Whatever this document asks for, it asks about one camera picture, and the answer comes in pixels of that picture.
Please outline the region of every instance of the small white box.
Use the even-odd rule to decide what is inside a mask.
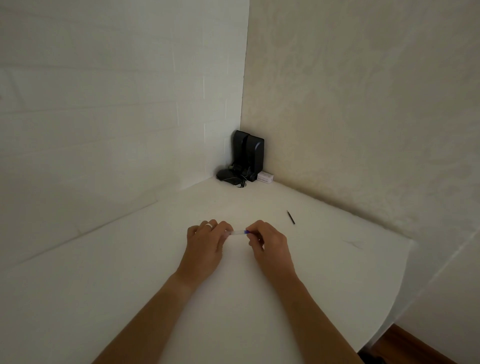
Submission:
[[[258,179],[259,181],[262,181],[263,183],[272,183],[272,181],[273,181],[273,174],[265,173],[265,172],[261,171],[261,172],[257,175],[257,179]]]

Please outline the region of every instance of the person's left hand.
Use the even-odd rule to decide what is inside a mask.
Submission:
[[[196,290],[216,269],[222,259],[223,243],[233,231],[225,221],[203,221],[187,230],[187,248],[175,275],[192,291]]]

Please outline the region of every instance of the hand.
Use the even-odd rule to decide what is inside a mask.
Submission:
[[[274,287],[286,279],[297,279],[285,235],[268,222],[261,220],[253,223],[246,230],[252,232],[247,236],[255,259]]]
[[[222,259],[223,243],[233,231],[225,221],[217,224],[208,222],[213,229],[202,222],[199,226],[190,226],[187,230],[187,248],[183,254],[175,275],[192,291],[196,290],[216,269]]]

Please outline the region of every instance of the black pencil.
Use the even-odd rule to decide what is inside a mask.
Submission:
[[[287,214],[288,214],[288,216],[290,217],[290,220],[292,220],[293,225],[295,225],[295,221],[293,221],[293,217],[290,215],[290,213],[288,212],[288,210],[287,210]]]

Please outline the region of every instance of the white brick wall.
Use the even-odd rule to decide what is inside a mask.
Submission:
[[[0,268],[230,162],[249,0],[0,0]]]

